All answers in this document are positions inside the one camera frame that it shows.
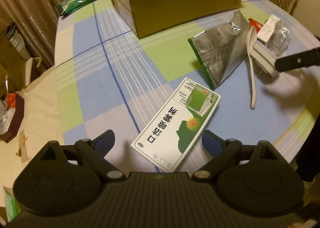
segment blue stripe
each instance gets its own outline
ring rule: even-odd
[[[131,32],[131,30],[130,30],[130,31],[127,31],[127,32],[124,32],[124,33],[122,33],[122,34],[120,34],[120,35],[114,36],[114,37],[112,37],[112,38],[110,38],[110,39],[104,40],[102,43],[105,43],[105,42],[107,42],[107,41],[109,41],[109,40],[112,40],[112,39],[114,39],[114,38],[116,38],[116,37],[118,37],[118,36],[127,34],[127,33],[129,33],[129,32]],[[92,47],[90,47],[89,49],[87,49],[87,50],[85,50],[85,51],[82,51],[81,53],[78,53],[77,55],[71,57],[70,59],[67,59],[67,60],[64,61],[63,63],[60,63],[60,64],[56,67],[56,69],[57,69],[60,65],[62,65],[62,64],[64,64],[64,63],[72,60],[73,58],[77,57],[78,55],[81,55],[81,54],[85,53],[86,51],[91,50],[91,49],[94,48],[94,47],[97,47],[98,45],[101,45],[101,43],[98,43],[98,44],[96,44],[95,46],[92,46]]]
[[[96,9],[95,9],[95,7],[94,7],[94,3],[92,3],[92,5],[93,5],[93,11],[94,11],[94,18],[96,19],[96,26],[97,26],[97,30],[98,30],[98,35],[99,35],[99,38],[100,38],[100,42],[101,42],[101,45],[102,45],[104,54],[105,54],[106,59],[107,59],[107,61],[108,61],[108,64],[109,64],[109,67],[110,67],[110,70],[111,70],[113,79],[115,80],[115,82],[116,82],[116,84],[117,84],[117,86],[118,86],[118,89],[119,89],[119,91],[120,91],[120,93],[121,93],[121,96],[122,96],[122,98],[123,98],[124,104],[125,104],[125,106],[127,107],[127,110],[128,110],[128,112],[129,112],[129,114],[130,114],[130,117],[131,117],[131,119],[132,119],[132,121],[133,121],[136,129],[137,129],[138,133],[140,133],[140,129],[139,129],[138,125],[137,125],[137,122],[136,122],[136,120],[134,119],[134,116],[133,116],[133,114],[132,114],[132,112],[131,112],[131,110],[130,110],[130,108],[129,108],[129,105],[128,105],[125,97],[124,97],[124,94],[123,94],[123,92],[122,92],[122,89],[121,89],[121,87],[120,87],[120,85],[119,85],[119,83],[118,83],[118,81],[117,81],[117,79],[116,79],[116,76],[115,76],[115,74],[114,74],[114,72],[113,72],[113,69],[112,69],[112,67],[111,67],[110,61],[109,61],[109,59],[108,59],[107,52],[106,52],[106,50],[105,50],[105,48],[104,48],[103,41],[102,41],[102,38],[101,38],[101,35],[100,35],[100,32],[99,32],[97,14],[96,14]],[[154,165],[154,167],[155,167],[156,171],[157,171],[158,173],[160,173],[159,168],[158,168],[157,166],[155,166],[155,165]]]

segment white plastic spoon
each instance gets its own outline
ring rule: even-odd
[[[253,62],[251,58],[251,52],[253,50],[253,44],[257,41],[257,32],[255,27],[251,27],[246,39],[247,45],[247,53],[250,64],[250,77],[251,77],[251,86],[252,86],[252,99],[251,99],[251,109],[254,110],[257,104],[257,91],[256,91],[256,82],[254,79],[254,71],[253,71]]]

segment orange object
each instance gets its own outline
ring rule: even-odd
[[[263,27],[263,24],[255,21],[255,20],[252,19],[252,18],[249,18],[249,24],[250,24],[250,26],[254,26],[254,27],[255,27],[257,33],[258,33],[258,32],[260,31],[260,29]]]
[[[187,121],[186,126],[189,130],[191,131],[196,131],[199,129],[200,127],[200,122],[199,119],[197,118],[192,118],[190,120]]]
[[[11,108],[16,107],[16,94],[15,93],[9,93],[6,98],[7,105]]]

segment round table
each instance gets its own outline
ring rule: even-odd
[[[286,55],[320,46],[300,23],[268,0],[242,0],[246,19],[271,14],[291,32]],[[154,172],[130,144],[184,77],[208,86],[187,39],[227,23],[234,10],[191,21],[138,40],[110,0],[91,3],[58,23],[55,66],[65,144],[94,139],[107,129],[116,144],[105,157],[125,172]],[[256,76],[257,106],[250,109],[248,68],[242,62],[215,92],[222,98],[206,129],[243,144],[268,140],[290,162],[320,112],[320,70],[303,68],[271,79]],[[178,171],[193,173],[211,156],[198,141]]]

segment brown tray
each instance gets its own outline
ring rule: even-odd
[[[8,143],[14,139],[19,131],[21,122],[24,117],[24,99],[16,94],[16,111],[12,117],[9,129],[6,133],[0,136],[0,139]]]

